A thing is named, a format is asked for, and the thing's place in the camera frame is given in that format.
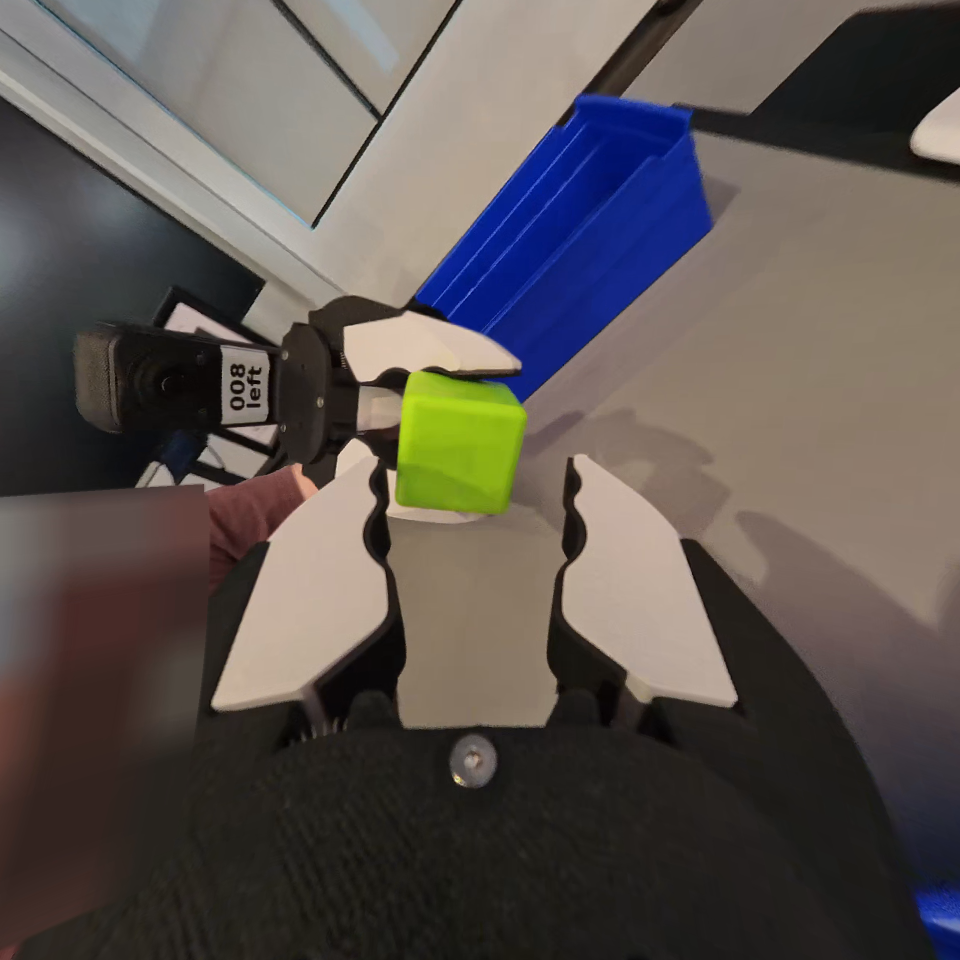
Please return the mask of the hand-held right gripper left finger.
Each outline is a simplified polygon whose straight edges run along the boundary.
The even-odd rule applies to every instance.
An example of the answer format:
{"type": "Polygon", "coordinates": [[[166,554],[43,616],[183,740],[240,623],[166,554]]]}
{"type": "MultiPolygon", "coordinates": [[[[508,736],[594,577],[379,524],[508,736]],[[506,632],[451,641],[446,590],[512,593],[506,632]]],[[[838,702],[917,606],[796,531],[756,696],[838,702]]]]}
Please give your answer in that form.
{"type": "Polygon", "coordinates": [[[396,699],[406,646],[388,504],[386,468],[367,455],[269,538],[212,691],[214,712],[299,704],[313,727],[339,727],[359,693],[396,699]]]}

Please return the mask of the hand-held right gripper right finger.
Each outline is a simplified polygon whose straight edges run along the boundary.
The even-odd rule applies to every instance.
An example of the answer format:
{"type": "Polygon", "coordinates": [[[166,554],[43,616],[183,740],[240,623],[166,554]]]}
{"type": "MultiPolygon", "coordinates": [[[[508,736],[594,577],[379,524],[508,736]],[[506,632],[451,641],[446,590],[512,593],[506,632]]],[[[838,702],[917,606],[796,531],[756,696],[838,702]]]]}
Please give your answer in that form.
{"type": "Polygon", "coordinates": [[[587,455],[566,464],[564,523],[549,618],[559,692],[596,697],[601,721],[623,692],[730,709],[738,692],[680,534],[639,492],[587,455]]]}

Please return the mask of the green magnetic cube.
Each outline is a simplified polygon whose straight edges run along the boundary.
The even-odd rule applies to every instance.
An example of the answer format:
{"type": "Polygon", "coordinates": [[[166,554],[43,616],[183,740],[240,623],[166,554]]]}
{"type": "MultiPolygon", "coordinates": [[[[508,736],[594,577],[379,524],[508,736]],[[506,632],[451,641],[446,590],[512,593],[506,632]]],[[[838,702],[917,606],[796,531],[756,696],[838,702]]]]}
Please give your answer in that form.
{"type": "Polygon", "coordinates": [[[527,414],[504,384],[417,371],[401,407],[400,507],[495,516],[510,505],[527,414]]]}

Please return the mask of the blue plastic bin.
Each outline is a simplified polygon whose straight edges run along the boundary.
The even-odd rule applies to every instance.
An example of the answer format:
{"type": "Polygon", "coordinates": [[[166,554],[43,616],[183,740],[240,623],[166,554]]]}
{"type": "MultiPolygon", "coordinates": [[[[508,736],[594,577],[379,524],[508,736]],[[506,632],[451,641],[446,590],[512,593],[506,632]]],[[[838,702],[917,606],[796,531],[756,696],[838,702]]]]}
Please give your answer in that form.
{"type": "Polygon", "coordinates": [[[712,230],[691,118],[582,95],[417,291],[521,362],[521,402],[712,230]]]}

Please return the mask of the person's left hand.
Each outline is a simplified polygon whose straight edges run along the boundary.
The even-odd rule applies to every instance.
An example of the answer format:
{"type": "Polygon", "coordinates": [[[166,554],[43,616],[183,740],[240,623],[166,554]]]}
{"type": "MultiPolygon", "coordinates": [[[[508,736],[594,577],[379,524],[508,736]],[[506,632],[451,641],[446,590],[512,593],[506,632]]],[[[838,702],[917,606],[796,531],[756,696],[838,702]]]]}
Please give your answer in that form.
{"type": "Polygon", "coordinates": [[[305,474],[304,467],[298,462],[290,463],[281,469],[257,477],[270,505],[275,509],[282,506],[296,509],[318,492],[318,486],[305,474]]]}

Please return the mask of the window with roller blind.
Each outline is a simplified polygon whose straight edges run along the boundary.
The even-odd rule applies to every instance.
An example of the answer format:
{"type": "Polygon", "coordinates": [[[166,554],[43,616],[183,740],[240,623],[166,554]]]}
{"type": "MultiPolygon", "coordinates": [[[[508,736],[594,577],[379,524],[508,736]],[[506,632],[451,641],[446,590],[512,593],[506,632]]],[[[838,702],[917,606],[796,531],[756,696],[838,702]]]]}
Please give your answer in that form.
{"type": "Polygon", "coordinates": [[[313,228],[460,3],[36,5],[313,228]]]}

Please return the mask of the white sign stand base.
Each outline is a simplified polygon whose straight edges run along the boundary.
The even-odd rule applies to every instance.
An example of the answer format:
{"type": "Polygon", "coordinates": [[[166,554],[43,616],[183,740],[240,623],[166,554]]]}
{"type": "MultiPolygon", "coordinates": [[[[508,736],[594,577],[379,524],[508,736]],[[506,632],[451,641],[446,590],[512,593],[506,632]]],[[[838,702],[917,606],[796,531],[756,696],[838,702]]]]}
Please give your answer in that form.
{"type": "Polygon", "coordinates": [[[909,140],[915,157],[959,166],[959,101],[956,89],[922,118],[909,140]]]}

